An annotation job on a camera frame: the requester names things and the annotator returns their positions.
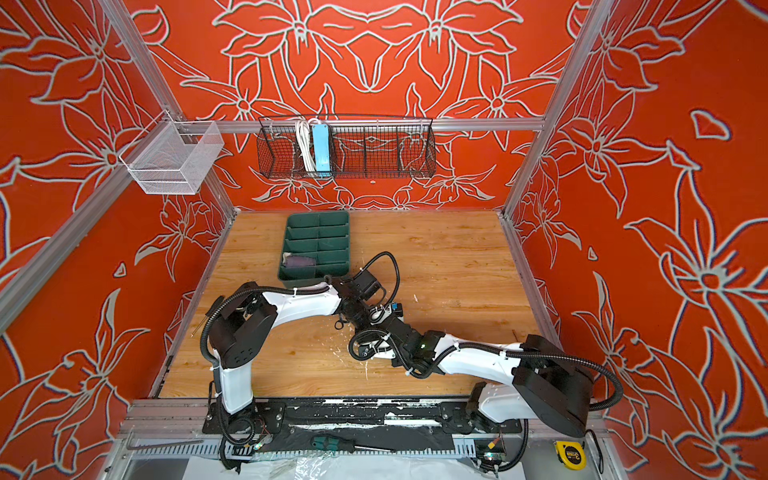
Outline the purple striped sock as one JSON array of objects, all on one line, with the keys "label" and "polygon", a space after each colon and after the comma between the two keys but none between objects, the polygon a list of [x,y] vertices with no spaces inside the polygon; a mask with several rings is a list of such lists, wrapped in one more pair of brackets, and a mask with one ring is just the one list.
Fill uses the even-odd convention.
[{"label": "purple striped sock", "polygon": [[281,265],[286,269],[310,268],[317,265],[317,260],[305,255],[285,254]]}]

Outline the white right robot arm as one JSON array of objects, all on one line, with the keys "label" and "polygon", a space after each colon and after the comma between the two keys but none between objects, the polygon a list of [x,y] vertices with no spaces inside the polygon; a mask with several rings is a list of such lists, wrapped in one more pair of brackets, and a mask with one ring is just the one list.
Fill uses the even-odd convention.
[{"label": "white right robot arm", "polygon": [[624,396],[608,367],[565,354],[546,338],[530,334],[522,343],[475,342],[410,326],[374,329],[364,352],[390,357],[417,379],[466,375],[486,382],[476,411],[489,422],[536,418],[560,434],[580,438],[588,416],[607,410]]}]

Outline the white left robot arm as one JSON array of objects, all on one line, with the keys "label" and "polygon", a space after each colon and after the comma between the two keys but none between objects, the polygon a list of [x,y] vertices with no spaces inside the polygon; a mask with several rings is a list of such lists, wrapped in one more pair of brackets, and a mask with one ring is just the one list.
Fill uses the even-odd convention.
[{"label": "white left robot arm", "polygon": [[211,364],[216,390],[216,420],[223,432],[255,432],[252,362],[278,326],[318,316],[338,316],[358,324],[370,318],[369,300],[386,290],[372,278],[327,277],[299,288],[242,284],[221,296],[206,313],[200,351]]}]

